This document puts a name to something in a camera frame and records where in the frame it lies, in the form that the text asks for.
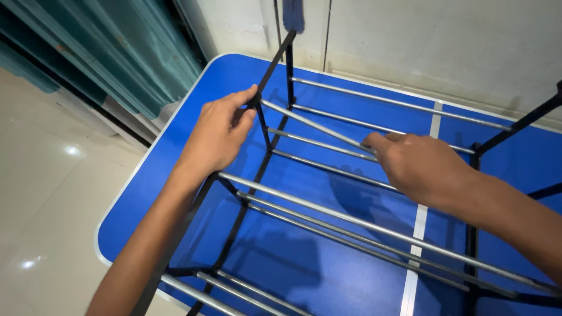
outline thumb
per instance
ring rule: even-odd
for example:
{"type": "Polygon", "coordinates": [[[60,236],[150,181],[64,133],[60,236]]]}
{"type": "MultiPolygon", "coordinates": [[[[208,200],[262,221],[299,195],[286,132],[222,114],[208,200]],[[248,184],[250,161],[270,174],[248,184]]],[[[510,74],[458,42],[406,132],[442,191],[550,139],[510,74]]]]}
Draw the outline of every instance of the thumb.
{"type": "Polygon", "coordinates": [[[384,138],[381,134],[372,132],[361,142],[365,145],[371,146],[377,152],[384,153],[392,144],[392,141],[384,138]]]}
{"type": "Polygon", "coordinates": [[[234,141],[237,144],[241,145],[245,140],[246,136],[248,136],[248,132],[252,129],[253,126],[253,119],[256,117],[256,110],[246,110],[238,125],[232,130],[231,135],[234,137],[234,141]]]}

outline green curtain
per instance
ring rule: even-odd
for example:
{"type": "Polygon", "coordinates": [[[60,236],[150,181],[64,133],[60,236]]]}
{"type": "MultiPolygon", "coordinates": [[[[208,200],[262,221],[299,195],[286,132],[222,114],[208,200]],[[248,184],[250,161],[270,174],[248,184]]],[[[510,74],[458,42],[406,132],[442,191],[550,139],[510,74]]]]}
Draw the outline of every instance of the green curtain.
{"type": "Polygon", "coordinates": [[[201,73],[158,0],[0,2],[122,107],[159,128],[201,73]]]}

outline black metal frame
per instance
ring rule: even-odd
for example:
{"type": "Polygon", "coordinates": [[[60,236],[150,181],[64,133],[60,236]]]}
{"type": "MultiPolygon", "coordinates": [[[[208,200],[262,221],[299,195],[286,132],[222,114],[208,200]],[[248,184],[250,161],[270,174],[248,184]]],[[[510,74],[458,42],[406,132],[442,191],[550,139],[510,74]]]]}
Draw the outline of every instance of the black metal frame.
{"type": "MultiPolygon", "coordinates": [[[[293,89],[293,54],[292,54],[292,42],[296,36],[296,32],[294,30],[290,31],[283,41],[283,44],[280,46],[279,51],[273,58],[271,64],[269,65],[264,77],[262,78],[256,95],[250,102],[248,102],[247,109],[256,109],[260,127],[262,129],[264,140],[266,144],[266,154],[261,162],[261,165],[257,171],[257,174],[254,178],[254,182],[259,183],[261,178],[264,175],[264,172],[268,166],[268,163],[271,159],[271,156],[275,153],[275,147],[279,141],[280,136],[275,134],[272,140],[269,138],[268,134],[268,126],[266,125],[263,110],[261,108],[261,92],[263,91],[266,83],[268,82],[269,78],[271,77],[276,65],[278,64],[279,60],[282,58],[283,53],[286,53],[286,60],[287,60],[287,93],[288,93],[288,105],[287,110],[291,111],[293,105],[296,102],[296,97],[294,96],[294,89],[293,89]]],[[[535,122],[537,119],[543,117],[554,108],[562,105],[562,81],[558,83],[558,93],[553,98],[545,102],[543,105],[539,106],[528,115],[523,117],[522,119],[516,121],[511,125],[509,131],[502,131],[498,135],[494,136],[489,141],[485,142],[484,144],[474,143],[472,145],[472,149],[474,150],[475,154],[471,155],[470,157],[470,166],[476,170],[480,169],[480,160],[482,155],[486,153],[491,148],[495,147],[499,143],[503,142],[504,140],[508,139],[509,137],[513,136],[518,131],[522,130],[523,128],[527,127],[528,125],[535,122]]],[[[289,117],[284,115],[277,130],[283,130],[287,120],[289,117]]],[[[534,198],[541,198],[546,197],[549,195],[553,195],[556,193],[560,193],[561,191],[561,184],[556,184],[552,187],[545,188],[529,195],[534,198]]],[[[248,191],[249,195],[255,194],[255,189],[251,188],[248,191]]],[[[201,190],[199,191],[197,197],[193,205],[190,207],[187,216],[183,220],[183,222],[178,225],[173,238],[170,242],[170,245],[166,249],[166,252],[162,256],[158,266],[154,270],[154,274],[152,278],[149,280],[148,285],[146,286],[141,298],[139,299],[135,309],[131,313],[131,315],[143,315],[148,306],[150,304],[151,298],[154,296],[156,292],[156,287],[164,273],[167,273],[173,277],[187,277],[187,276],[195,276],[198,272],[203,272],[212,276],[213,278],[218,277],[218,272],[222,268],[224,262],[226,261],[226,257],[230,251],[230,248],[236,238],[238,230],[244,220],[244,216],[248,210],[249,206],[249,199],[241,197],[237,194],[238,190],[234,187],[234,185],[227,179],[219,176],[219,172],[215,172],[211,174],[207,180],[204,182],[201,190]],[[199,207],[201,206],[203,200],[205,199],[208,191],[210,190],[212,184],[215,181],[219,181],[235,198],[237,198],[241,202],[241,208],[238,212],[236,220],[230,230],[229,236],[226,239],[225,245],[220,252],[215,264],[211,267],[195,267],[195,268],[172,268],[168,266],[168,262],[172,257],[172,254],[178,247],[181,239],[183,238],[189,224],[193,220],[195,214],[197,213],[199,207]]],[[[478,256],[478,229],[471,225],[466,226],[466,255],[476,258],[478,256]]],[[[477,269],[469,264],[465,264],[465,273],[469,274],[470,276],[477,277],[477,269]]],[[[542,306],[550,306],[550,307],[557,307],[562,308],[562,300],[558,297],[554,296],[543,296],[543,295],[531,295],[531,294],[523,294],[518,292],[513,292],[514,295],[506,295],[502,294],[501,292],[490,290],[489,288],[482,287],[480,285],[473,283],[466,283],[469,291],[466,292],[465,295],[465,314],[466,315],[475,315],[476,311],[476,303],[480,297],[493,297],[497,299],[504,299],[510,301],[516,301],[520,303],[527,303],[533,305],[542,305],[542,306]]],[[[206,283],[203,292],[209,294],[213,289],[213,285],[210,283],[206,283]]],[[[187,316],[195,316],[197,313],[200,312],[201,308],[203,307],[203,303],[197,301],[194,306],[191,308],[187,316]]]]}

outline blue table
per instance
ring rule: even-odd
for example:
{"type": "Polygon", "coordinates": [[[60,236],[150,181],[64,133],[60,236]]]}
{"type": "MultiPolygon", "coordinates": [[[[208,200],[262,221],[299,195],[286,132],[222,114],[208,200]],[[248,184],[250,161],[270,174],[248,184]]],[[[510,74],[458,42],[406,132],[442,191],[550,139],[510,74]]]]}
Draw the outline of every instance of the blue table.
{"type": "MultiPolygon", "coordinates": [[[[196,123],[201,106],[259,82],[268,65],[269,61],[238,54],[222,55],[209,63],[101,220],[94,243],[103,262],[109,264],[115,260],[152,205],[196,123]]],[[[423,107],[434,108],[436,105],[436,100],[326,73],[295,68],[294,75],[423,107]]],[[[298,83],[294,89],[299,105],[419,135],[429,134],[432,127],[432,115],[427,112],[298,83]]],[[[262,97],[277,105],[287,104],[284,65],[277,66],[262,97]]],[[[447,112],[504,125],[511,123],[497,116],[457,105],[445,103],[442,107],[447,112]]],[[[367,128],[308,112],[295,112],[358,141],[371,132],[367,128]]],[[[264,113],[266,122],[271,127],[276,127],[282,118],[281,114],[265,107],[264,113]]],[[[434,126],[436,128],[440,139],[462,147],[469,147],[474,141],[484,142],[499,132],[497,129],[451,118],[441,118],[439,126],[434,126]]],[[[292,119],[288,120],[284,130],[355,150],[292,119]]],[[[482,160],[482,171],[500,177],[526,193],[549,186],[562,179],[562,164],[559,163],[562,161],[562,151],[555,145],[561,143],[560,133],[529,127],[487,153],[482,160]]],[[[277,149],[366,177],[388,181],[382,168],[370,161],[288,138],[281,138],[277,149]]],[[[252,180],[264,154],[264,139],[256,120],[239,156],[226,171],[252,180]]],[[[277,155],[271,158],[261,183],[409,236],[414,233],[418,205],[399,193],[327,173],[277,155]]],[[[238,184],[236,186],[243,191],[248,190],[238,184]]],[[[259,191],[256,196],[410,252],[410,245],[388,236],[259,191]]],[[[558,212],[562,211],[560,195],[545,198],[541,202],[558,212]]],[[[215,183],[174,254],[170,266],[197,267],[213,264],[239,207],[239,202],[223,186],[215,183]]],[[[455,218],[430,209],[425,226],[419,224],[417,229],[424,230],[426,241],[464,253],[465,224],[455,218]]],[[[549,282],[544,274],[507,244],[485,232],[481,232],[479,237],[479,257],[482,260],[549,282]]],[[[459,271],[463,269],[461,263],[428,251],[423,251],[422,256],[459,271]]],[[[405,291],[406,269],[253,210],[248,211],[223,270],[316,315],[460,315],[462,312],[463,293],[460,290],[420,276],[417,282],[409,280],[408,284],[413,284],[410,285],[412,288],[405,291]],[[405,292],[411,293],[411,298],[405,299],[405,292]]],[[[493,274],[480,272],[480,276],[498,285],[533,292],[493,274]]],[[[204,285],[203,281],[193,277],[182,278],[182,281],[200,290],[204,285]]],[[[194,304],[194,299],[167,285],[160,284],[160,289],[189,306],[194,304]]],[[[221,290],[214,289],[211,295],[248,315],[263,314],[262,310],[221,290]]],[[[478,312],[481,315],[560,314],[560,310],[556,309],[492,299],[481,299],[478,312]]],[[[207,307],[202,313],[218,314],[207,307]]]]}

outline white tile floor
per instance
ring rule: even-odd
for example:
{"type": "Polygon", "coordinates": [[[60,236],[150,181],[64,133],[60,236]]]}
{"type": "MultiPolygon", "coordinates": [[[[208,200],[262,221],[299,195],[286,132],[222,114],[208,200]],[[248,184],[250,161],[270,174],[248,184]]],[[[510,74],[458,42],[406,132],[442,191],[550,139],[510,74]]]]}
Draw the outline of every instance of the white tile floor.
{"type": "MultiPolygon", "coordinates": [[[[81,315],[108,267],[96,225],[144,152],[0,68],[0,314],[81,315]]],[[[155,297],[147,315],[185,315],[155,297]]]]}

